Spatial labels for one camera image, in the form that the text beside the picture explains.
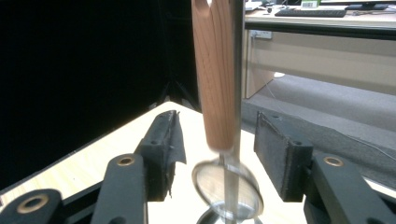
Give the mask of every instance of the wood grain handle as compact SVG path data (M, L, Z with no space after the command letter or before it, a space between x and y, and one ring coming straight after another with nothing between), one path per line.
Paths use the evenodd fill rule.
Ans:
M233 149L235 100L233 34L229 0L192 0L198 88L206 141L216 151Z

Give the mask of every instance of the wooden handle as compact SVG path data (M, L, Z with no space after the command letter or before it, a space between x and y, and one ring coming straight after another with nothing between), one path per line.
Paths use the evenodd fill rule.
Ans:
M216 151L233 148L235 102L233 34L229 0L192 0L198 88L206 141Z

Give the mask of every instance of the gray carpet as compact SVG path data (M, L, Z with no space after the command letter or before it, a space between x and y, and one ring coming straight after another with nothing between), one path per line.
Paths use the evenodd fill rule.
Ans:
M396 189L396 96L285 75L243 100L244 130L254 133L258 110L284 117L314 153L345 157Z

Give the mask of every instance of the keyboard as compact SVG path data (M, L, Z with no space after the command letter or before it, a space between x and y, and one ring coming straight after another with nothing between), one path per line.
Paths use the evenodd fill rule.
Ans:
M334 17L343 18L347 14L346 10L329 9L329 10L280 10L275 16L277 17Z

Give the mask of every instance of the black backdrop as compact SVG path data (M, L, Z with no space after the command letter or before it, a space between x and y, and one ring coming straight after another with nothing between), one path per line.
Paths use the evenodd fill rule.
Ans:
M145 113L170 78L197 100L178 2L0 1L0 189Z

